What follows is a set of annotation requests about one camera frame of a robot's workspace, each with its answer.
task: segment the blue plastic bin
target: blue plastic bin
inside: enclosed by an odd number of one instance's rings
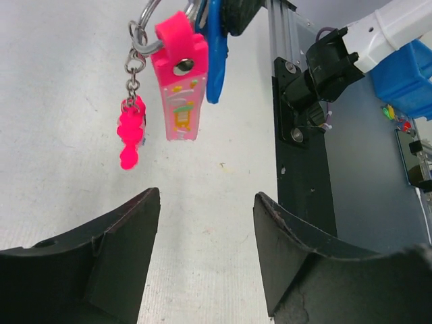
[[[371,71],[375,94],[409,117],[432,119],[432,50],[414,40]]]

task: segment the blue plastic object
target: blue plastic object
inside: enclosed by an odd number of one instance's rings
[[[371,71],[375,94],[409,117],[432,119],[432,50],[419,40]]]
[[[209,17],[204,28],[200,28],[196,20],[195,31],[204,35],[209,44],[209,75],[207,80],[207,101],[218,103],[222,93],[225,79],[225,66],[228,54],[227,38],[222,35],[221,26],[221,0],[207,0],[209,3]],[[204,5],[201,6],[198,17],[203,14]]]

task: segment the blue carabiner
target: blue carabiner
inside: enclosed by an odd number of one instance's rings
[[[225,66],[228,54],[227,37],[222,35],[221,0],[209,1],[209,16],[204,28],[200,28],[200,19],[196,20],[195,30],[204,35],[209,44],[209,75],[207,80],[207,101],[218,103],[225,79]],[[198,12],[202,17],[205,4]]]

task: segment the pink rubber loop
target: pink rubber loop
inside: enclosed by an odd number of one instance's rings
[[[120,153],[120,166],[130,170],[138,164],[138,147],[144,139],[146,105],[137,96],[136,107],[126,107],[122,111],[117,127],[117,135],[121,138],[125,147]]]
[[[164,48],[151,59],[161,90],[167,139],[195,140],[207,84],[209,47],[181,11],[156,25],[156,35]],[[193,60],[193,68],[184,76],[175,75],[174,68],[185,59]]]

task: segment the key ring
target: key ring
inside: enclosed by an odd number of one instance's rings
[[[188,1],[188,5],[184,9],[184,13],[188,16],[190,21],[194,22],[196,16],[198,15],[202,0]],[[157,40],[154,43],[147,45],[147,33],[145,31],[151,15],[153,15],[153,12],[155,12],[156,7],[158,4],[160,4],[160,2],[161,0],[150,0],[144,10],[142,10],[139,21],[129,23],[129,33],[132,37],[132,46],[144,57],[148,57],[163,48],[163,43],[161,40]]]

